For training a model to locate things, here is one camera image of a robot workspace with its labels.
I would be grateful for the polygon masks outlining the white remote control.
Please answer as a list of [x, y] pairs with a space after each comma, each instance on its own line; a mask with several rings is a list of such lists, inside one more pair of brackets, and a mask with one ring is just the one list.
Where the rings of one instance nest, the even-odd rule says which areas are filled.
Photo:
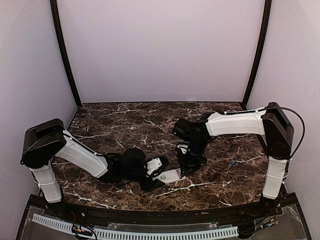
[[165, 184], [172, 184], [185, 179], [185, 176], [181, 176], [181, 170], [179, 168], [164, 171], [160, 175], [153, 178], [153, 180], [160, 180]]

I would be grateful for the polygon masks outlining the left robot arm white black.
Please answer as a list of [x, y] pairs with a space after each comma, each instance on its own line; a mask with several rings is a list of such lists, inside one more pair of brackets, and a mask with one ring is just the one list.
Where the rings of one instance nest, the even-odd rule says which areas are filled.
[[163, 185], [152, 176], [142, 150], [130, 148], [124, 153], [99, 154], [76, 140], [64, 129], [63, 121], [55, 118], [25, 132], [20, 163], [30, 169], [46, 201], [51, 203], [51, 210], [60, 218], [67, 218], [71, 208], [62, 200], [51, 166], [55, 157], [78, 166], [104, 183], [132, 181], [139, 183], [145, 192]]

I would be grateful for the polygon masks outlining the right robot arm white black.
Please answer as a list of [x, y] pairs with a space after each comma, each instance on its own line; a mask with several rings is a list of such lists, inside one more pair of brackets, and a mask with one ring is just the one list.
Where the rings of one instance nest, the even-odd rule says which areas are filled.
[[275, 200], [288, 177], [290, 162], [301, 146], [303, 131], [296, 147], [293, 147], [294, 126], [285, 112], [301, 119], [295, 110], [269, 102], [267, 106], [234, 112], [209, 112], [195, 121], [180, 118], [172, 133], [183, 142], [175, 147], [181, 176], [187, 176], [207, 163], [206, 147], [219, 136], [256, 135], [264, 141], [268, 167], [262, 201], [255, 205], [255, 213], [266, 217], [275, 208]]

